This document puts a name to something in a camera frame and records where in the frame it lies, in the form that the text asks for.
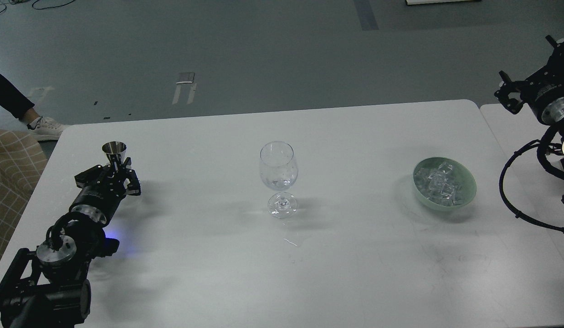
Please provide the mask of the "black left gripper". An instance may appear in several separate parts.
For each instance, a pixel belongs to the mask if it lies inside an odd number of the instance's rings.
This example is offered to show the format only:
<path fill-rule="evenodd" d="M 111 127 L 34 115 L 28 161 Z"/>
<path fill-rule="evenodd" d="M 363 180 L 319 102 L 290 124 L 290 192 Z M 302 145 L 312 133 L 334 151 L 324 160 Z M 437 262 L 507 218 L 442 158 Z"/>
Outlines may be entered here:
<path fill-rule="evenodd" d="M 81 191 L 69 207 L 69 212 L 88 216 L 100 226 L 108 226 L 120 202 L 126 196 L 142 195 L 142 187 L 127 157 L 116 170 L 116 179 L 109 178 L 110 165 L 95 165 L 74 176 Z"/>

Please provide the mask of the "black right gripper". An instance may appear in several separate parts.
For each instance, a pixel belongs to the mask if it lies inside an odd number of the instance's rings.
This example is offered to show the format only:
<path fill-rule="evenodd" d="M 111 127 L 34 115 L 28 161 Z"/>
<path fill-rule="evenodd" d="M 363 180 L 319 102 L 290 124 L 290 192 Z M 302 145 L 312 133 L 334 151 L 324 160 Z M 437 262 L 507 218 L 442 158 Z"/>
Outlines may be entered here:
<path fill-rule="evenodd" d="M 564 39 L 547 35 L 546 40 L 553 48 L 546 66 L 520 81 L 513 81 L 505 71 L 499 71 L 501 82 L 494 97 L 511 114 L 518 114 L 525 102 L 539 123 L 551 125 L 556 118 L 547 114 L 546 108 L 564 98 Z M 512 94 L 521 95 L 521 100 L 511 97 Z"/>

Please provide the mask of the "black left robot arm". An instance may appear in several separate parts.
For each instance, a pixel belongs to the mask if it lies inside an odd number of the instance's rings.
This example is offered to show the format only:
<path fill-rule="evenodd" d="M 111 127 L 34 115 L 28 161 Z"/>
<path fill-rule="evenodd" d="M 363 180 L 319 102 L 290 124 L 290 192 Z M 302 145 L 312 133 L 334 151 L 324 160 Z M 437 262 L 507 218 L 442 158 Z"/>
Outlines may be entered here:
<path fill-rule="evenodd" d="M 4 328 L 73 328 L 87 319 L 90 264 L 119 249 L 104 228 L 123 199 L 142 193 L 131 159 L 108 159 L 109 164 L 75 176 L 80 193 L 68 212 L 47 229 L 36 249 L 16 253 L 0 282 Z"/>

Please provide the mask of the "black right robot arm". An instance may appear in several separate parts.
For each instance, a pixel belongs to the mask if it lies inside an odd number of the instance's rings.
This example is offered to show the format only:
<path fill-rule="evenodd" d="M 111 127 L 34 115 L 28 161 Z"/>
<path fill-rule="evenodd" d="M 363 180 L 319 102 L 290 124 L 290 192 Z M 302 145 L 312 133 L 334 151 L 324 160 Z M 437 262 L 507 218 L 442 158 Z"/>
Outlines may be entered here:
<path fill-rule="evenodd" d="M 505 164 L 499 177 L 499 191 L 505 204 L 509 204 L 503 191 L 505 174 L 515 159 L 528 150 L 536 150 L 542 168 L 564 181 L 564 39 L 547 35 L 546 40 L 553 51 L 546 64 L 529 77 L 511 80 L 506 72 L 499 71 L 502 81 L 494 93 L 499 104 L 514 115 L 528 106 L 536 120 L 547 126 L 539 140 L 528 143 Z"/>

